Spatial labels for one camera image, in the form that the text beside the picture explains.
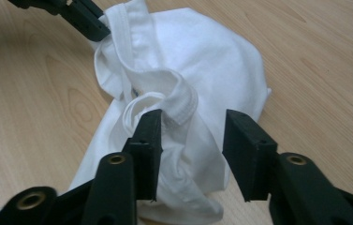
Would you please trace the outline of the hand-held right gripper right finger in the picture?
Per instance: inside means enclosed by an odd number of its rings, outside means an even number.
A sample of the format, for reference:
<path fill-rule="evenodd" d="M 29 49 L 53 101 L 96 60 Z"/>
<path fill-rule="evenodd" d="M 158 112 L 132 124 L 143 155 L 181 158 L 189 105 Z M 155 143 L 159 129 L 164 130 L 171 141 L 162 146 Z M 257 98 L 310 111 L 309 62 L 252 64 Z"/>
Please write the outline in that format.
<path fill-rule="evenodd" d="M 248 114 L 227 110 L 223 155 L 246 202 L 266 201 L 277 143 Z"/>

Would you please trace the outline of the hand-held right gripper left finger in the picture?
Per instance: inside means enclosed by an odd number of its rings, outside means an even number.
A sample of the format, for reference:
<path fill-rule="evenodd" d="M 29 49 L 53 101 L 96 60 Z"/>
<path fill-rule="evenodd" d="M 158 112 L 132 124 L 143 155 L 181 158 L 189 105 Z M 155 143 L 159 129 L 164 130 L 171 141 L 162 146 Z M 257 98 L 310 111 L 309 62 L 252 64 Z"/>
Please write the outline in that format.
<path fill-rule="evenodd" d="M 161 143 L 161 110 L 146 112 L 139 120 L 131 138 L 125 144 L 124 152 L 134 162 L 136 198 L 155 201 L 158 175 L 163 152 Z"/>

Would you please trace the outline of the white T-shirt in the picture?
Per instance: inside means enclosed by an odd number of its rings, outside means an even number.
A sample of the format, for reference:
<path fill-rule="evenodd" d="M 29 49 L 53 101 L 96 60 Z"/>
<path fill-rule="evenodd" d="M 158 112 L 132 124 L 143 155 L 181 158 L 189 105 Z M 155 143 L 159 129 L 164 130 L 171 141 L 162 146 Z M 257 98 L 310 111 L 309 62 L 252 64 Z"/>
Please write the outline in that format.
<path fill-rule="evenodd" d="M 260 116 L 270 93 L 261 56 L 219 22 L 188 7 L 152 12 L 153 1 L 107 8 L 110 34 L 91 42 L 42 10 L 0 0 L 0 209 L 30 186 L 92 179 L 159 109 L 158 194 L 139 202 L 139 225 L 222 218 L 213 194 L 229 180 L 226 111 Z"/>

